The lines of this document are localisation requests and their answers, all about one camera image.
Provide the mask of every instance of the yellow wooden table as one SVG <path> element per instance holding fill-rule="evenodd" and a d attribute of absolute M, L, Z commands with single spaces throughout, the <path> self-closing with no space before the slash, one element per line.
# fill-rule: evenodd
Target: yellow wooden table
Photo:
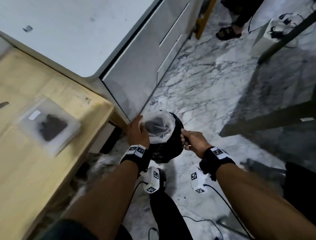
<path fill-rule="evenodd" d="M 51 98 L 80 120 L 81 132 L 55 158 L 17 126 L 22 111 L 38 96 Z M 45 206 L 68 182 L 114 106 L 106 99 L 12 49 L 0 61 L 0 239 L 30 234 Z"/>

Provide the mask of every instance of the person's right hand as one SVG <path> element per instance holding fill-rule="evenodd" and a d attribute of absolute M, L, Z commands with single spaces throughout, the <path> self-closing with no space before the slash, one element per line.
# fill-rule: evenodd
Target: person's right hand
<path fill-rule="evenodd" d="M 184 129 L 181 129 L 181 132 L 181 141 L 185 145 L 184 149 L 193 151 L 201 159 L 203 158 L 206 149 L 212 147 L 201 132 L 187 131 Z M 190 143 L 186 142 L 184 137 L 187 137 Z"/>

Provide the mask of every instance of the wristband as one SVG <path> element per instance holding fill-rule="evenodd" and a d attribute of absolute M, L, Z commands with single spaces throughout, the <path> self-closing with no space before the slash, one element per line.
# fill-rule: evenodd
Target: wristband
<path fill-rule="evenodd" d="M 130 160 L 137 164 L 138 173 L 146 172 L 150 162 L 149 151 L 142 145 L 132 145 L 121 158 L 120 164 L 125 160 Z"/>
<path fill-rule="evenodd" d="M 216 171 L 221 165 L 226 163 L 235 164 L 232 157 L 224 150 L 217 147 L 210 147 L 204 152 L 203 159 L 200 162 L 200 168 L 203 172 L 210 173 L 211 179 L 216 181 Z"/>

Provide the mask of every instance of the hand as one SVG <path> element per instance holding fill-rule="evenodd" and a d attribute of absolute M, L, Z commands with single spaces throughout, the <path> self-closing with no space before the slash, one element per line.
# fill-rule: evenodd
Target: hand
<path fill-rule="evenodd" d="M 134 120 L 127 126 L 127 141 L 131 145 L 143 145 L 148 149 L 149 147 L 149 134 L 142 123 L 140 130 L 138 128 L 139 121 L 142 119 L 142 115 L 137 115 Z"/>
<path fill-rule="evenodd" d="M 181 141 L 185 145 L 184 149 L 193 151 L 201 159 L 203 158 L 206 149 L 212 147 L 201 132 L 187 131 L 184 129 L 181 129 L 181 132 Z M 187 137 L 190 143 L 186 142 L 184 137 Z"/>

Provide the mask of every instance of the white table top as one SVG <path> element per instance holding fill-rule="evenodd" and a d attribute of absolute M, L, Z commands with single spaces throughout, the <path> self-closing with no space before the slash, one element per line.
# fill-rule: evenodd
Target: white table top
<path fill-rule="evenodd" d="M 0 32 L 81 77 L 99 76 L 157 2 L 3 0 Z"/>

